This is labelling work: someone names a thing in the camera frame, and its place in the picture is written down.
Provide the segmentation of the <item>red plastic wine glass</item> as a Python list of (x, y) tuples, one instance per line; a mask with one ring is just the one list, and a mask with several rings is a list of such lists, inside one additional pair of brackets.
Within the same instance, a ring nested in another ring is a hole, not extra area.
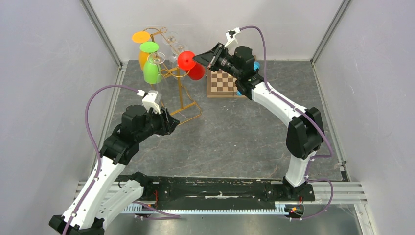
[(205, 76), (205, 68), (193, 60), (195, 54), (186, 50), (178, 56), (178, 66), (183, 69), (191, 80), (200, 80)]

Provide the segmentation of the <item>gold wire glass rack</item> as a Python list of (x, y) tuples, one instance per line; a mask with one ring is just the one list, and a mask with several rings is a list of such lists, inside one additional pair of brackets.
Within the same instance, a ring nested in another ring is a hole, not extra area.
[(144, 29), (143, 31), (137, 32), (133, 35), (132, 39), (135, 43), (142, 44), (148, 41), (157, 43), (159, 45), (159, 49), (156, 52), (162, 52), (165, 54), (165, 62), (161, 64), (161, 70), (159, 73), (162, 76), (162, 80), (158, 84), (150, 85), (151, 88), (154, 90), (156, 88), (160, 88), (161, 85), (168, 85), (169, 83), (166, 81), (168, 78), (173, 78), (177, 81), (178, 86), (178, 95), (175, 96), (175, 99), (179, 101), (178, 109), (173, 111), (171, 115), (180, 114), (182, 111), (190, 108), (190, 107), (196, 107), (198, 110), (198, 113), (195, 114), (192, 117), (184, 117), (185, 120), (181, 121), (181, 124), (184, 124), (190, 120), (193, 120), (197, 117), (199, 117), (202, 114), (201, 108), (198, 105), (198, 103), (191, 98), (187, 88), (182, 83), (182, 80), (187, 76), (187, 73), (179, 68), (178, 61), (170, 61), (170, 56), (172, 55), (171, 52), (171, 45), (166, 45), (163, 43), (162, 34), (169, 32), (166, 27), (162, 27), (160, 29), (149, 27)]

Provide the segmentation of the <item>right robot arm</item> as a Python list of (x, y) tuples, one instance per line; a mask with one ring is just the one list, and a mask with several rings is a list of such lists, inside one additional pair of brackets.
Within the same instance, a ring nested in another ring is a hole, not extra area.
[(297, 105), (274, 89), (258, 73), (258, 62), (252, 49), (238, 46), (233, 55), (221, 43), (208, 52), (193, 56), (193, 61), (210, 71), (222, 70), (232, 75), (237, 90), (248, 99), (264, 106), (287, 127), (286, 146), (291, 153), (288, 171), (283, 177), (283, 195), (297, 199), (306, 188), (306, 171), (311, 158), (319, 150), (323, 138), (320, 111)]

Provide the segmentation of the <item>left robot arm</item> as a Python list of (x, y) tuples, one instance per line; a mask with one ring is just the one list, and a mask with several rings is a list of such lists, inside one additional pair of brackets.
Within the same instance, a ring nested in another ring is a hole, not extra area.
[(170, 135), (180, 121), (165, 107), (160, 111), (131, 105), (122, 114), (121, 123), (105, 139), (94, 169), (74, 202), (62, 215), (54, 215), (49, 226), (61, 235), (102, 235), (109, 224), (136, 199), (152, 197), (151, 179), (142, 173), (130, 177), (113, 196), (107, 192), (139, 145), (152, 135)]

